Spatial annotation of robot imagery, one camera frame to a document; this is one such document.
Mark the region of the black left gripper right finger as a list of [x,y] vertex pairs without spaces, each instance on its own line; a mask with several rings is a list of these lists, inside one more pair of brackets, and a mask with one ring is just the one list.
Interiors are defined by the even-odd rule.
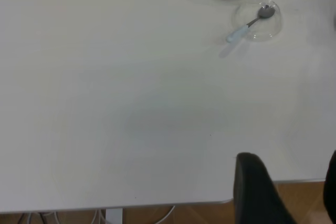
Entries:
[[334,151],[323,187],[323,203],[331,221],[336,221],[336,151]]

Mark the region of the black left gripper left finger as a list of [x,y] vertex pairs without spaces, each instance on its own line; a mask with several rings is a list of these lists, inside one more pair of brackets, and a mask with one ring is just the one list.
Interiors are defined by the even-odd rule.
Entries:
[[236,157],[233,202],[235,223],[295,223],[262,160],[252,153]]

